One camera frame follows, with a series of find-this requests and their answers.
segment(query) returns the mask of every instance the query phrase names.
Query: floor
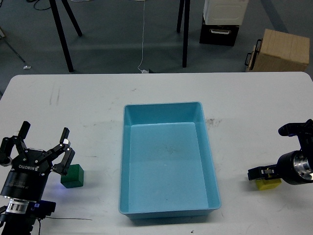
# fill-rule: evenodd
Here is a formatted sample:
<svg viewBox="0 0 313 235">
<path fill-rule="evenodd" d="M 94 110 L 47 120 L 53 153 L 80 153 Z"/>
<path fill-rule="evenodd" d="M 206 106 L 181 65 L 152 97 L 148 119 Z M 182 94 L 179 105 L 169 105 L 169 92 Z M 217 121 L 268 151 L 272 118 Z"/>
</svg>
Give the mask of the floor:
<svg viewBox="0 0 313 235">
<path fill-rule="evenodd" d="M 199 44 L 204 0 L 191 0 L 187 68 L 182 68 L 183 33 L 176 33 L 179 0 L 147 0 L 142 53 L 144 2 L 68 1 L 83 32 L 78 37 L 57 1 L 73 73 L 243 72 L 248 52 L 266 28 L 313 38 L 312 0 L 250 0 L 234 47 Z M 23 62 L 0 40 L 0 95 L 18 74 L 68 74 L 51 10 L 38 11 L 26 0 L 3 0 L 0 27 Z M 48 0 L 36 7 L 46 8 Z M 313 78 L 313 64 L 306 73 Z"/>
</svg>

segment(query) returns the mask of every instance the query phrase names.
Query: tripod leg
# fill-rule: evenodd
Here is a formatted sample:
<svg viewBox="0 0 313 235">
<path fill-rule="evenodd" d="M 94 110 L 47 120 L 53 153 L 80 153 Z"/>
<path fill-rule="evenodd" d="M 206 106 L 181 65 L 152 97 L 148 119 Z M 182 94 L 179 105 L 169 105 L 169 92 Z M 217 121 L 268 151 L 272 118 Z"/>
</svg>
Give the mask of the tripod leg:
<svg viewBox="0 0 313 235">
<path fill-rule="evenodd" d="M 63 31 L 63 28 L 62 28 L 60 15 L 59 15 L 59 12 L 58 12 L 58 7 L 57 7 L 57 4 L 56 4 L 55 1 L 56 0 L 49 0 L 50 6 L 51 6 L 51 10 L 52 10 L 52 14 L 53 14 L 53 18 L 54 18 L 55 25 L 56 25 L 57 30 L 58 30 L 59 38 L 60 38 L 60 41 L 61 41 L 61 46 L 62 46 L 62 49 L 63 49 L 65 60 L 67 62 L 68 71 L 69 72 L 73 72 L 74 71 L 73 64 L 72 64 L 72 61 L 70 59 L 70 55 L 69 55 L 69 51 L 68 51 L 68 47 L 67 47 L 67 42 L 66 42 L 64 31 Z"/>
<path fill-rule="evenodd" d="M 187 67 L 188 31 L 189 31 L 190 0 L 185 0 L 184 39 L 182 49 L 182 67 Z"/>
<path fill-rule="evenodd" d="M 73 14 L 73 12 L 72 12 L 69 4 L 68 4 L 68 1 L 67 0 L 62 0 L 62 3 L 64 5 L 65 10 L 67 11 L 67 14 L 68 14 L 70 20 L 72 21 L 72 23 L 74 25 L 74 28 L 76 29 L 76 32 L 77 32 L 78 36 L 79 37 L 82 36 L 83 33 L 82 33 L 82 31 L 80 30 L 80 28 L 78 26 L 78 23 L 77 23 L 77 21 L 76 21 L 76 19 L 74 17 L 74 14 Z"/>
<path fill-rule="evenodd" d="M 180 33 L 182 12 L 184 11 L 184 1 L 185 0 L 180 0 L 179 2 L 179 11 L 178 11 L 177 28 L 176 28 L 177 33 Z"/>
<path fill-rule="evenodd" d="M 3 41 L 8 45 L 8 47 L 24 62 L 25 60 L 14 50 L 13 47 L 11 47 L 11 45 L 0 35 L 0 38 L 3 39 Z"/>
</svg>

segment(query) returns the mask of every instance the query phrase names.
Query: black drawer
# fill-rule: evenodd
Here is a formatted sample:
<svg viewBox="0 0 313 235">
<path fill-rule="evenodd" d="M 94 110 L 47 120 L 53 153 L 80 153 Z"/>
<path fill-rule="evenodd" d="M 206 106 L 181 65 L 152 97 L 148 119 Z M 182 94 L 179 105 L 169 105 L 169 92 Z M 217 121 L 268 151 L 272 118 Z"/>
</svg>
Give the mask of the black drawer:
<svg viewBox="0 0 313 235">
<path fill-rule="evenodd" d="M 199 42 L 233 47 L 238 31 L 238 25 L 206 25 L 203 20 Z"/>
</svg>

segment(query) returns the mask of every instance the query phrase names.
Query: wooden box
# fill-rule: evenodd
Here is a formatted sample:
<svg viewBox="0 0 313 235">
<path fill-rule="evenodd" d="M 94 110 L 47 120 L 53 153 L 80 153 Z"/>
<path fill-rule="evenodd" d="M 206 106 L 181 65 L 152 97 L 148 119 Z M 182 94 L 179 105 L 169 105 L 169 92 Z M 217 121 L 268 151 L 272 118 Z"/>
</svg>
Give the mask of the wooden box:
<svg viewBox="0 0 313 235">
<path fill-rule="evenodd" d="M 266 29 L 246 71 L 304 71 L 309 53 L 309 38 Z"/>
</svg>

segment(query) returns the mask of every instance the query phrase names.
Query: plastic bin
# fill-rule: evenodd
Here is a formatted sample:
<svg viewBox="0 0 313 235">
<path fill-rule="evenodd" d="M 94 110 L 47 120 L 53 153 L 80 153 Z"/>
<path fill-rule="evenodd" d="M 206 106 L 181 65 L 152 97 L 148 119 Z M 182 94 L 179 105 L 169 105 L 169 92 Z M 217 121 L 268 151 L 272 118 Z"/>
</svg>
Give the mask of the plastic bin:
<svg viewBox="0 0 313 235">
<path fill-rule="evenodd" d="M 125 106 L 119 211 L 176 217 L 220 206 L 202 105 Z"/>
</svg>

